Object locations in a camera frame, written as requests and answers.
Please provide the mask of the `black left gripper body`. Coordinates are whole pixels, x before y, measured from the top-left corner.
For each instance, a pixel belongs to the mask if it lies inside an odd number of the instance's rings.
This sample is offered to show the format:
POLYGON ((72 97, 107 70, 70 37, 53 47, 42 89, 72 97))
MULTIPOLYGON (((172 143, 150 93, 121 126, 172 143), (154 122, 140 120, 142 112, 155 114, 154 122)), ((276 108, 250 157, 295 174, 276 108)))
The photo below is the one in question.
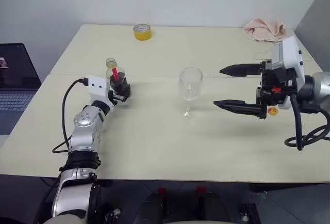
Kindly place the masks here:
POLYGON ((114 94, 113 91, 108 92, 108 99, 111 103, 118 103, 118 101, 124 102, 124 97, 121 95, 114 94))

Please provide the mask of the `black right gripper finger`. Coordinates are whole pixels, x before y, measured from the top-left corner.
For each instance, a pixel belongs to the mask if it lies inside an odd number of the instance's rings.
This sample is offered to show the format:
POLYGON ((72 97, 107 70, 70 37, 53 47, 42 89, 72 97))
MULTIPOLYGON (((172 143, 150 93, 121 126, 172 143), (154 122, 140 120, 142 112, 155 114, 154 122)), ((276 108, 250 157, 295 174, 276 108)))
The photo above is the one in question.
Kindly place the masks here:
POLYGON ((217 107, 232 113, 256 117, 260 115, 260 105, 257 104, 247 104, 245 101, 241 100, 220 100, 214 101, 213 103, 217 107))
POLYGON ((263 71, 263 63, 243 63, 227 66, 219 71, 233 77, 247 77, 249 75, 260 75, 263 71))

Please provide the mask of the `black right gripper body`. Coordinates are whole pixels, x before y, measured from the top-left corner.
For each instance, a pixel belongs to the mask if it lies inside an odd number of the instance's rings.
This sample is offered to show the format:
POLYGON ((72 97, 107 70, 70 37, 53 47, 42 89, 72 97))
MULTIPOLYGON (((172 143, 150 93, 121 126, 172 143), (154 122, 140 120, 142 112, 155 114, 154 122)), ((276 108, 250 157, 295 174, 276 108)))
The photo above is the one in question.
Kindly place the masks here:
POLYGON ((260 107, 257 117, 265 119, 269 106, 289 107, 294 104, 294 69, 272 69, 269 59, 261 65, 261 82, 257 87, 256 104, 260 107))

